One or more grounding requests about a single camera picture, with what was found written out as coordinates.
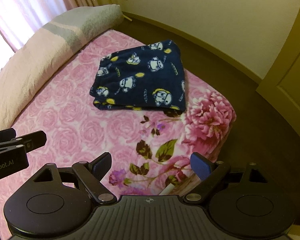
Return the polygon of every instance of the pink floral bedsheet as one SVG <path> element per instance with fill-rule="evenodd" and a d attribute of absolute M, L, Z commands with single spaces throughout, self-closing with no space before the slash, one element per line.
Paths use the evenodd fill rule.
<path fill-rule="evenodd" d="M 71 167 L 108 151 L 113 164 L 102 183 L 119 197 L 157 195 L 170 183 L 176 186 L 173 193 L 189 191 L 198 183 L 190 168 L 191 153 L 216 161 L 236 115 L 223 95 L 187 70 L 187 111 L 182 115 L 93 106 L 89 90 L 100 59 L 141 45 L 120 32 L 105 32 L 70 59 L 20 114 L 13 125 L 17 136 L 43 130 L 48 140 L 28 154 L 27 169 L 0 180 L 2 239 L 10 237 L 5 201 L 45 163 Z"/>

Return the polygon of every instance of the door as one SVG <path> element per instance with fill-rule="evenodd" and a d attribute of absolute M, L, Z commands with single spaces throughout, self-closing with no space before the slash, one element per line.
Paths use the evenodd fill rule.
<path fill-rule="evenodd" d="M 300 9 L 282 50 L 257 92 L 300 136 Z"/>

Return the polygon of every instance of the gray stripe on pillow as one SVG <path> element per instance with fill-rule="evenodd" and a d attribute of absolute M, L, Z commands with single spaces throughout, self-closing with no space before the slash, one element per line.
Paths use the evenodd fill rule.
<path fill-rule="evenodd" d="M 53 22 L 80 28 L 85 38 L 89 41 L 91 37 L 95 37 L 100 33 L 98 32 L 100 29 L 96 27 L 96 23 L 104 25 L 106 22 L 112 21 L 113 15 L 116 15 L 118 18 L 122 16 L 122 12 L 118 10 L 118 5 L 83 6 L 55 17 Z"/>
<path fill-rule="evenodd" d="M 44 26 L 42 26 L 42 28 L 55 35 L 62 37 L 68 43 L 73 53 L 76 53 L 79 49 L 82 48 L 80 38 L 76 35 L 74 31 L 58 27 L 51 23 L 45 24 Z"/>

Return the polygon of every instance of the white cable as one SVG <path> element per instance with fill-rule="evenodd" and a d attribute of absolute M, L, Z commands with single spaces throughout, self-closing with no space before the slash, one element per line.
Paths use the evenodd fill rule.
<path fill-rule="evenodd" d="M 174 189 L 173 184 L 169 184 L 167 187 L 165 187 L 165 189 L 163 191 L 160 192 L 160 196 L 161 195 L 168 195 L 172 190 Z"/>

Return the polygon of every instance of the folded fleece blanket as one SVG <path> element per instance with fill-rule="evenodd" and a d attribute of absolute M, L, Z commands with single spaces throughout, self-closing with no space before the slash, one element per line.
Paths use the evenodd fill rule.
<path fill-rule="evenodd" d="M 184 112 L 185 75 L 180 50 L 171 40 L 114 52 L 103 57 L 90 95 L 100 110 Z"/>

